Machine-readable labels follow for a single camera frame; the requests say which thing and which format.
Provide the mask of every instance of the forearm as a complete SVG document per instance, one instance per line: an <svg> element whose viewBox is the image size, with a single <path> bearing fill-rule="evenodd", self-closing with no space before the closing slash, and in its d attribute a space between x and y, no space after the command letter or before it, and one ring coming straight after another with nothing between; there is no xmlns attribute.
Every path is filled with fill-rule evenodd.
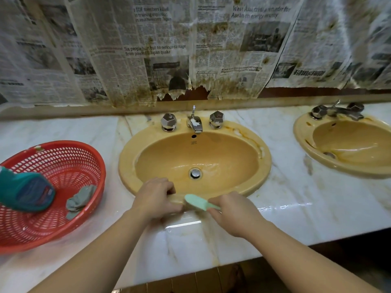
<svg viewBox="0 0 391 293"><path fill-rule="evenodd" d="M109 293L149 220L130 209L30 293Z"/></svg>
<svg viewBox="0 0 391 293"><path fill-rule="evenodd" d="M247 240L260 251L293 293L380 292L271 222L257 225Z"/></svg>

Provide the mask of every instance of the basket rim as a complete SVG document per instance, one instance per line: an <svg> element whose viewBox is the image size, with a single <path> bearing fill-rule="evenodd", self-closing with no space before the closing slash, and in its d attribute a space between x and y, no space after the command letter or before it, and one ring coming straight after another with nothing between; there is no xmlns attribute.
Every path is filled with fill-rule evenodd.
<svg viewBox="0 0 391 293"><path fill-rule="evenodd" d="M27 150L23 150L15 155L9 157L5 161L1 162L0 166L4 166L4 164L7 164L8 162L13 161L14 159L20 158L22 155L26 155L27 153L30 153L30 156L36 154L37 153L37 149L36 149L37 146L41 146L44 150L49 150L49 149L57 148L59 145L65 146L65 147L82 148L87 151L90 151L92 153L92 155L94 155L94 157L97 160L98 166L100 168L100 180L97 185L97 188L95 189L94 194L92 195L92 197L91 197L90 201L87 203L87 205L80 211L80 213L75 218L73 218L71 221L69 221L65 225L61 226L55 232L53 232L50 235L47 235L45 237L42 237L36 241L32 241L32 242L28 242L28 243L21 243L21 244L11 245L11 246L0 246L0 255L27 251L27 250L36 248L38 246L41 246L43 244L46 244L46 243L56 239L59 235L66 232L67 230L73 231L74 229L76 229L78 227L77 224L78 224L79 220L82 217L89 215L88 213L86 213L86 210L88 210L91 207L91 205L98 198L100 193L103 194L103 189L104 189L104 184L105 184L105 179L106 179L106 167L105 167L103 158L94 147L92 147L89 144L83 143L83 142L60 140L60 141L52 141L52 142L42 143L42 144L39 144L36 146L32 146Z"/></svg>

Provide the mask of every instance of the cleaning product bottle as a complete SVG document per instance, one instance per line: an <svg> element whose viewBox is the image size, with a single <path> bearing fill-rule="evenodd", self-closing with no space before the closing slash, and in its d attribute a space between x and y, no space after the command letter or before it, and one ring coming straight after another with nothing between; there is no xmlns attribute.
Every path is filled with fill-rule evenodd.
<svg viewBox="0 0 391 293"><path fill-rule="evenodd" d="M40 173L15 174L0 166L0 203L16 211L40 212L53 202L54 187Z"/></svg>

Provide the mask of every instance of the red plastic basket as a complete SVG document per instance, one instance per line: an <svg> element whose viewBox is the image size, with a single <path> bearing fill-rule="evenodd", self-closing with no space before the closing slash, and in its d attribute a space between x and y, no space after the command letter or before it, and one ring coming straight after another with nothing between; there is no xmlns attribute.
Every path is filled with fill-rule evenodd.
<svg viewBox="0 0 391 293"><path fill-rule="evenodd" d="M83 224L102 199L105 165L93 147L76 141L55 141L31 147L10 157L2 166L15 173L38 172L56 189L45 211L28 213L0 204L0 254L30 250L58 239ZM71 221L66 219L66 200L80 188L97 186L91 200Z"/></svg>

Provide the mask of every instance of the faceted chrome knob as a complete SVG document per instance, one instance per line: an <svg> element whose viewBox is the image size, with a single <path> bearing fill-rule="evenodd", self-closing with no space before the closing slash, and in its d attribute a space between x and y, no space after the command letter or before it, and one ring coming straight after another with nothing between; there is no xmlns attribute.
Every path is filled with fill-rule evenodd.
<svg viewBox="0 0 391 293"><path fill-rule="evenodd" d="M361 103L350 103L346 108L352 112L362 112L364 110L364 105Z"/></svg>
<svg viewBox="0 0 391 293"><path fill-rule="evenodd" d="M224 122L224 114L220 111L212 113L209 117L209 122L213 128L220 128Z"/></svg>
<svg viewBox="0 0 391 293"><path fill-rule="evenodd" d="M311 116L316 119L323 118L327 115L327 109L328 108L324 105L316 106L311 110Z"/></svg>
<svg viewBox="0 0 391 293"><path fill-rule="evenodd" d="M174 114L166 113L160 120L161 128L165 132L172 132L176 128L176 118Z"/></svg>

